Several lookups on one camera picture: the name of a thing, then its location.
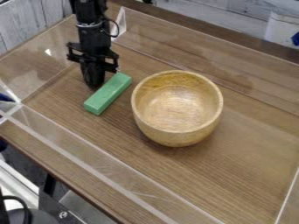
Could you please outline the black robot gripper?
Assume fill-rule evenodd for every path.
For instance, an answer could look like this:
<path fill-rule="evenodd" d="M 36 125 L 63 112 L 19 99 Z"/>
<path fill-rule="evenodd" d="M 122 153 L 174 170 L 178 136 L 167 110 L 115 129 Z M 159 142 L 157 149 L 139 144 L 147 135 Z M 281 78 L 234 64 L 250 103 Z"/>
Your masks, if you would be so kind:
<path fill-rule="evenodd" d="M 109 24 L 78 24 L 79 43 L 70 42 L 69 60 L 81 63 L 83 80 L 90 88 L 99 88 L 106 80 L 106 72 L 118 71 L 119 55 L 111 50 Z"/>

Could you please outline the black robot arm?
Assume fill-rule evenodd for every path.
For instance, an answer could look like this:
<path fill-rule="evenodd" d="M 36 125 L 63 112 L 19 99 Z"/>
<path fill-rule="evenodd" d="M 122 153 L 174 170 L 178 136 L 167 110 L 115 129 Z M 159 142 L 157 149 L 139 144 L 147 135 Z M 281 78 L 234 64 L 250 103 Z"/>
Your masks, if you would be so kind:
<path fill-rule="evenodd" d="M 69 42 L 67 59 L 78 62 L 83 80 L 90 88 L 99 88 L 106 80 L 106 72 L 118 71 L 119 55 L 111 50 L 110 23 L 118 23 L 106 15 L 107 0 L 70 0 L 77 16 L 79 43 Z"/>

